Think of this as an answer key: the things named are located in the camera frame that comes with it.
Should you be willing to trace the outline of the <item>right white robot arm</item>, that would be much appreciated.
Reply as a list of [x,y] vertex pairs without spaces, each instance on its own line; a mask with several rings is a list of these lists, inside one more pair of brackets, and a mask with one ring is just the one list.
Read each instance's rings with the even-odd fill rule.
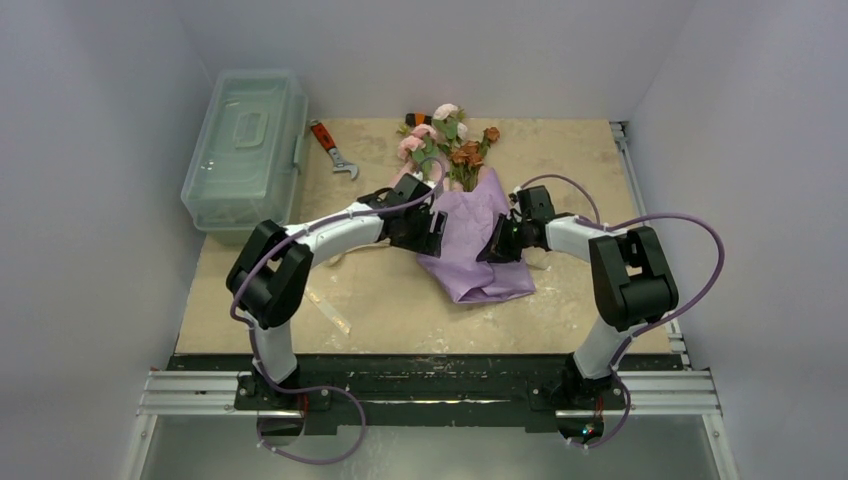
[[610,388],[620,359],[638,332],[674,310],[679,293],[654,229],[605,230],[579,216],[556,212],[543,186],[519,189],[498,216],[478,261],[514,263],[525,250],[568,254],[590,266],[599,317],[566,360],[559,395],[584,407]]

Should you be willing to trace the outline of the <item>white and orange rose stems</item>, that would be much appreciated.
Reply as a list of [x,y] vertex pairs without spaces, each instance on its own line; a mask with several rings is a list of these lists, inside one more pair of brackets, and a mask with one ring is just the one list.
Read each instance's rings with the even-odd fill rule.
[[451,103],[442,104],[432,114],[431,125],[438,132],[438,147],[449,161],[449,176],[464,192],[478,185],[479,176],[491,147],[501,138],[497,127],[484,129],[472,137],[464,123],[464,110]]

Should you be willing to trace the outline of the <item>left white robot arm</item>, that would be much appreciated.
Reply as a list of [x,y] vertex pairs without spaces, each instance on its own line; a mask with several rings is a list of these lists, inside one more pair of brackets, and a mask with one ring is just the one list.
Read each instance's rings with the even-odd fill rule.
[[435,208],[439,191],[410,174],[393,187],[357,198],[345,209],[301,224],[258,224],[225,281],[229,313],[244,324],[259,395],[272,408],[292,405],[308,388],[298,385],[290,325],[311,270],[352,249],[385,242],[439,257],[448,215]]

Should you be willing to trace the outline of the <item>pink purple wrapping paper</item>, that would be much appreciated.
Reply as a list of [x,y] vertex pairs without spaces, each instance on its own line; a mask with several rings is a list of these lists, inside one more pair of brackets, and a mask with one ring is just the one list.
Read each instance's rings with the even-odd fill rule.
[[536,287],[523,260],[510,263],[479,261],[497,220],[509,205],[496,172],[484,167],[470,192],[446,190],[433,210],[447,215],[438,257],[420,254],[417,263],[456,304],[504,302],[530,295]]

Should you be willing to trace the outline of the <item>pink rose stem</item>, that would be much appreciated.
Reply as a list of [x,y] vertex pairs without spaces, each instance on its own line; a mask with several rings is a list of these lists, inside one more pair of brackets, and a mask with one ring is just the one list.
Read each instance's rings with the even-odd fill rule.
[[440,133],[427,124],[407,128],[402,133],[404,137],[398,145],[398,157],[405,162],[411,162],[414,172],[420,172],[428,177],[433,170],[433,162],[430,158],[437,156]]

